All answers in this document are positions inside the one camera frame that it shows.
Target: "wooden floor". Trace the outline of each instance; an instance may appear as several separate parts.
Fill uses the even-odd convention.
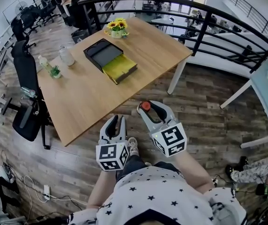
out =
[[[41,54],[51,60],[58,55],[60,45],[72,44],[70,34],[71,29],[65,26],[61,18],[56,18],[55,23],[39,28],[37,34],[31,34],[30,43],[36,42],[37,47],[32,47],[30,52],[36,59]],[[248,89],[224,110],[219,107],[246,79],[187,65],[174,93],[169,96],[166,91],[173,73],[174,70],[166,73],[114,111],[115,114],[123,114],[126,117],[128,136],[137,138],[145,161],[172,162],[172,158],[165,158],[153,146],[146,125],[136,113],[137,105],[144,100],[157,100],[173,109],[189,137],[188,151],[212,176],[219,174],[226,178],[224,167],[227,163],[237,162],[241,155],[249,156],[250,161],[268,157],[268,144],[244,150],[239,147],[242,142],[268,135],[268,119],[254,91]],[[0,94],[5,93],[6,97],[13,97],[13,103],[18,104],[21,93],[14,66],[8,63],[1,77],[8,86],[0,84]],[[5,125],[0,126],[0,165],[1,151],[4,150],[19,178],[29,175],[35,181],[37,190],[42,191],[43,185],[47,184],[51,187],[52,195],[69,195],[82,201],[83,204],[77,204],[85,208],[100,173],[95,160],[95,145],[105,120],[100,121],[67,148],[60,144],[55,129],[47,127],[46,143],[52,146],[52,149],[47,151],[42,147],[40,134],[34,142],[29,142],[13,130],[14,116],[15,112],[8,110]],[[19,180],[18,185],[22,205],[18,209],[9,205],[8,212],[14,216],[28,216],[31,199]],[[255,186],[244,185],[239,188],[252,192]],[[29,191],[33,200],[31,219],[54,211],[66,215],[78,211],[78,208],[68,201],[51,200],[41,203],[34,191],[30,188]],[[263,201],[252,193],[237,193],[237,198],[249,214]]]

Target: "black metal railing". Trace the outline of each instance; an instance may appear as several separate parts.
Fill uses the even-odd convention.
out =
[[[149,10],[138,10],[138,9],[109,9],[109,10],[97,10],[96,8],[99,8],[99,3],[106,3],[106,2],[118,2],[121,0],[81,0],[79,1],[79,4],[82,4],[84,6],[84,9],[86,11],[85,18],[87,22],[87,30],[88,33],[91,35],[92,33],[101,30],[103,26],[110,21],[110,15],[112,14],[118,14],[118,13],[127,13],[127,14],[150,14]],[[195,16],[189,16],[184,15],[180,13],[173,13],[169,11],[156,10],[152,11],[155,15],[169,15],[173,17],[181,17],[181,18],[188,18],[192,19],[194,21],[197,21],[200,24],[200,29],[197,29],[196,27],[192,26],[185,26],[184,22],[183,25],[177,25],[177,24],[167,24],[167,23],[160,23],[160,22],[152,22],[151,20],[148,21],[148,23],[155,25],[155,26],[167,26],[171,28],[178,28],[182,29],[183,33],[185,31],[191,31],[193,33],[198,33],[198,35],[194,36],[185,36],[184,40],[195,42],[193,47],[189,47],[193,51],[193,56],[196,55],[197,52],[202,52],[206,54],[210,54],[213,56],[217,56],[223,59],[227,59],[229,61],[235,62],[237,64],[243,65],[250,69],[250,72],[255,71],[261,63],[268,57],[268,38],[264,36],[262,33],[260,33],[258,30],[254,29],[253,27],[249,26],[245,22],[242,22],[241,20],[223,12],[218,9],[215,9],[213,7],[209,7],[207,5],[203,5],[200,3],[196,3],[189,0],[146,0],[146,1],[154,1],[156,4],[160,3],[177,3],[180,5],[186,5],[190,6],[192,8],[196,8],[201,10],[203,13],[206,13],[205,18],[199,18]],[[250,33],[254,34],[258,39],[256,41],[261,40],[261,43],[258,44],[257,42],[254,42],[253,39],[250,39],[246,37],[243,33],[236,32],[230,28],[225,28],[221,26],[220,24],[214,23],[214,15],[221,17],[227,21],[231,21],[232,23],[235,23],[237,26],[241,26],[242,28],[248,30]],[[232,33],[239,37],[239,39],[243,38],[248,45],[242,45],[240,42],[235,42],[233,40],[230,40],[227,38],[227,36],[222,36],[222,34],[213,34],[207,31],[207,27],[213,27],[213,28],[221,28],[222,30]],[[174,38],[178,38],[179,40],[182,40],[182,36],[177,36],[173,34],[169,34],[170,36]],[[218,45],[217,43],[210,43],[204,40],[205,35],[210,35],[214,38],[220,39],[223,42],[223,45]]]
[[[268,34],[268,21],[251,4],[245,0],[229,0],[239,8],[261,31]]]

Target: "white star-print shirt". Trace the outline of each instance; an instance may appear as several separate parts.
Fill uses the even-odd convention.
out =
[[[176,172],[146,167],[119,180],[99,209],[69,216],[69,225],[123,225],[145,221],[185,225],[244,225],[246,211],[230,188],[204,194]]]

